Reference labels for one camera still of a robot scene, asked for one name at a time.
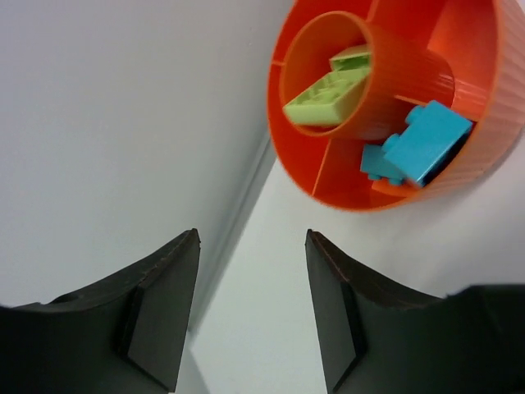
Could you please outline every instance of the orange cylinder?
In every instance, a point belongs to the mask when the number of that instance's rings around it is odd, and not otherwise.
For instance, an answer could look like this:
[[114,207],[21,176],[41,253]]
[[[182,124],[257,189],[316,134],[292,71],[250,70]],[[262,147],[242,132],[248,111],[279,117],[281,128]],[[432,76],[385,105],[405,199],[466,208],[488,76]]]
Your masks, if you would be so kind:
[[354,113],[337,127],[296,125],[298,132],[383,140],[405,128],[409,108],[395,96],[452,104],[454,77],[445,59],[349,12],[333,11],[312,19],[292,41],[281,74],[281,105],[329,72],[330,57],[360,44],[371,49],[372,71]]

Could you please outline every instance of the blue toy block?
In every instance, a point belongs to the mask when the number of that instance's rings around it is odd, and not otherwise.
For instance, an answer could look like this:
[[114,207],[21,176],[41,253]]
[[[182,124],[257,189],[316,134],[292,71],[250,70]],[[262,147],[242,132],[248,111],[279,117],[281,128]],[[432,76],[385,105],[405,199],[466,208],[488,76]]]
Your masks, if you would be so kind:
[[373,181],[388,178],[392,185],[400,186],[403,184],[403,173],[383,158],[380,145],[364,145],[361,172],[366,172],[368,179]]
[[437,101],[417,106],[407,116],[409,127],[383,144],[384,159],[408,179],[425,186],[449,151],[471,130],[473,123]]

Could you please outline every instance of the lime green toy block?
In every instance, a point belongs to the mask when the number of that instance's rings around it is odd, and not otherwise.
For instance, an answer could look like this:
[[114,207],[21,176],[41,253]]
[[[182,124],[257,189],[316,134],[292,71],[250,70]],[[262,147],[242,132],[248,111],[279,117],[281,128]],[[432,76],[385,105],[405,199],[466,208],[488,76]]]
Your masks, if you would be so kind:
[[330,59],[333,71],[370,68],[371,53],[367,44],[345,49]]
[[285,105],[296,125],[336,126],[348,118],[363,94],[369,69],[332,71]]

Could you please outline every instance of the white surface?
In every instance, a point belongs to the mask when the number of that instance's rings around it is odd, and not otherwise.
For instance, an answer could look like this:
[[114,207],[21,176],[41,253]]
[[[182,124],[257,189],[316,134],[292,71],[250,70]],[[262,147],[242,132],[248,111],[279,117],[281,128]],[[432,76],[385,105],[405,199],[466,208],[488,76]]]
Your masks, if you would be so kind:
[[49,301],[197,227],[265,125],[290,2],[0,2],[0,303]]
[[175,394],[210,394],[204,383],[203,376],[195,363],[195,359],[189,350],[189,344],[190,338],[186,337]]
[[212,394],[326,392],[304,240],[346,253],[420,291],[525,282],[525,139],[497,171],[439,199],[357,214],[324,207],[276,163],[193,352]]

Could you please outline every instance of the orange container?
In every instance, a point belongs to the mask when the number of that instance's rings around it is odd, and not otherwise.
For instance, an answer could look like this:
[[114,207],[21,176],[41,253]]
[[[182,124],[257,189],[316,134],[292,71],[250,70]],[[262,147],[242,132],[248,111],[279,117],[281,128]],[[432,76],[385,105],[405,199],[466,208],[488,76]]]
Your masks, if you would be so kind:
[[[368,43],[361,101],[332,129],[296,126],[282,107],[330,70],[328,59]],[[466,144],[423,189],[369,181],[363,145],[405,128],[435,99],[473,120]],[[515,0],[297,0],[272,56],[268,121],[277,155],[313,198],[370,211],[426,199],[473,181],[512,146],[525,123],[525,17]]]

